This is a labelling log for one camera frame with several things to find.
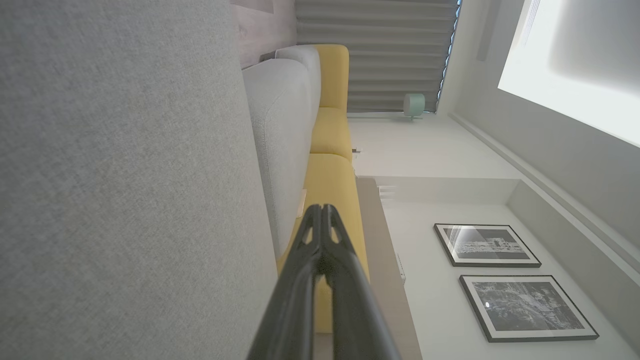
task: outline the white picture mat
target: white picture mat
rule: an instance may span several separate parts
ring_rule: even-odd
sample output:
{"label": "white picture mat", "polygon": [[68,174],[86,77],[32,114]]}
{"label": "white picture mat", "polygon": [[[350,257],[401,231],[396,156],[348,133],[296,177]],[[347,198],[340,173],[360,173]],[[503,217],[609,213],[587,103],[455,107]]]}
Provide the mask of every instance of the white picture mat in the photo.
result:
{"label": "white picture mat", "polygon": [[[538,264],[540,263],[533,253],[529,250],[529,248],[524,245],[520,237],[513,231],[513,229],[508,225],[444,225],[444,224],[436,224],[438,227],[438,232],[440,236],[444,239],[447,249],[449,253],[453,257],[453,260],[457,263],[487,263],[487,264]],[[527,254],[529,259],[470,259],[470,258],[459,258],[458,254],[454,251],[454,246],[451,243],[451,239],[449,239],[447,233],[444,231],[445,229],[487,229],[487,230],[506,230],[511,237],[518,243],[518,246]]]}
{"label": "white picture mat", "polygon": [[[494,339],[500,338],[555,338],[561,336],[590,336],[595,335],[596,332],[591,328],[590,324],[587,320],[582,316],[580,311],[573,305],[573,302],[566,296],[560,285],[554,280],[551,276],[466,276],[464,275],[463,280],[467,284],[467,288],[469,289],[469,293],[471,294],[474,303],[476,304],[479,312],[485,322],[491,337]],[[480,296],[478,295],[476,289],[474,288],[473,282],[548,282],[550,283],[554,289],[560,294],[560,297],[564,300],[566,305],[571,309],[576,318],[580,321],[580,324],[584,327],[584,329],[573,329],[573,330],[533,330],[533,331],[497,331],[493,326],[491,318],[489,314],[486,312],[484,308],[484,304],[480,300]]]}

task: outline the wooden floor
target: wooden floor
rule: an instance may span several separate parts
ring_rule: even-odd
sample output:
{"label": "wooden floor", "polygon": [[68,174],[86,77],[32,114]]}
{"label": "wooden floor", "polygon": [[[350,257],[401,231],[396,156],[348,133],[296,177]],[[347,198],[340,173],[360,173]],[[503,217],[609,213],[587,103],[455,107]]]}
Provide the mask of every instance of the wooden floor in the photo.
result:
{"label": "wooden floor", "polygon": [[295,0],[231,0],[242,68],[296,44]]}

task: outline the gray fabric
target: gray fabric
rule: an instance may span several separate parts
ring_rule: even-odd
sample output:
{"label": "gray fabric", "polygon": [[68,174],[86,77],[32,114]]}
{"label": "gray fabric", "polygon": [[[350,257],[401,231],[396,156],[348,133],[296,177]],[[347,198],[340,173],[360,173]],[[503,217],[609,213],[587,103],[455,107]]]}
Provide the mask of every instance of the gray fabric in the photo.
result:
{"label": "gray fabric", "polygon": [[435,111],[458,0],[297,0],[299,44],[349,49],[347,111],[402,112],[406,93]]}
{"label": "gray fabric", "polygon": [[313,45],[296,45],[276,50],[276,58],[296,60],[307,68],[311,91],[309,102],[311,104],[311,119],[314,123],[320,107],[320,95],[322,94],[322,72],[320,68],[320,55]]}
{"label": "gray fabric", "polygon": [[0,357],[243,358],[276,266],[228,1],[0,27]]}
{"label": "gray fabric", "polygon": [[284,253],[311,150],[309,76],[299,62],[272,59],[243,70],[273,249]]}

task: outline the photograph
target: photograph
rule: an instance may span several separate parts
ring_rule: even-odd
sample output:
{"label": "photograph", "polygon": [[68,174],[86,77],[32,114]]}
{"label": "photograph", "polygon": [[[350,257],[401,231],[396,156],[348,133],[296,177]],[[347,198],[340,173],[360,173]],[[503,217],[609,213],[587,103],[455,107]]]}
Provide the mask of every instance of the photograph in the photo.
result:
{"label": "photograph", "polygon": [[509,225],[435,224],[433,229],[453,266],[541,265]]}
{"label": "photograph", "polygon": [[593,340],[598,333],[549,275],[462,275],[489,342]]}

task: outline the black picture frame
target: black picture frame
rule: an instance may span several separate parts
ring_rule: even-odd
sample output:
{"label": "black picture frame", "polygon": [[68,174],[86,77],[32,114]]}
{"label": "black picture frame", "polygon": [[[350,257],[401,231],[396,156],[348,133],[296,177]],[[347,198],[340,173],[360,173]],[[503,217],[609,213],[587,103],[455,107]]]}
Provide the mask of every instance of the black picture frame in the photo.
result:
{"label": "black picture frame", "polygon": [[[531,334],[536,331],[496,331],[493,327],[493,323],[488,324],[487,319],[490,319],[487,311],[484,307],[481,308],[479,306],[479,302],[482,302],[480,296],[476,296],[473,294],[475,292],[475,288],[472,291],[469,287],[469,281],[472,279],[525,279],[525,278],[545,278],[548,279],[550,284],[554,285],[559,296],[563,296],[563,300],[565,305],[571,309],[573,315],[580,321],[583,329],[560,329],[560,330],[539,330],[540,335],[535,336],[526,336],[527,334]],[[562,286],[558,283],[553,275],[461,275],[460,283],[462,288],[467,296],[467,300],[470,302],[472,309],[476,315],[477,321],[480,323],[480,326],[484,332],[484,336],[490,343],[516,343],[516,342],[539,342],[539,341],[576,341],[576,340],[595,340],[600,337],[600,335],[593,328],[589,320],[584,316],[582,311],[575,305],[573,300],[569,297],[566,291],[562,288]],[[545,336],[545,333],[554,332],[554,336]]]}
{"label": "black picture frame", "polygon": [[[524,251],[525,254],[529,257],[528,260],[523,261],[513,261],[508,259],[460,259],[457,257],[457,254],[454,254],[453,249],[449,248],[449,239],[444,238],[446,234],[443,234],[441,228],[439,227],[452,227],[452,226],[466,226],[466,227],[494,227],[496,229],[502,228],[508,230],[514,240],[518,243],[520,248]],[[493,267],[493,268],[539,268],[542,263],[536,257],[536,255],[531,251],[531,249],[527,246],[527,244],[521,239],[521,237],[513,230],[510,225],[486,225],[486,224],[443,224],[437,223],[433,226],[433,230],[436,232],[438,239],[440,240],[440,244],[444,249],[449,261],[452,266],[464,266],[464,267]]]}

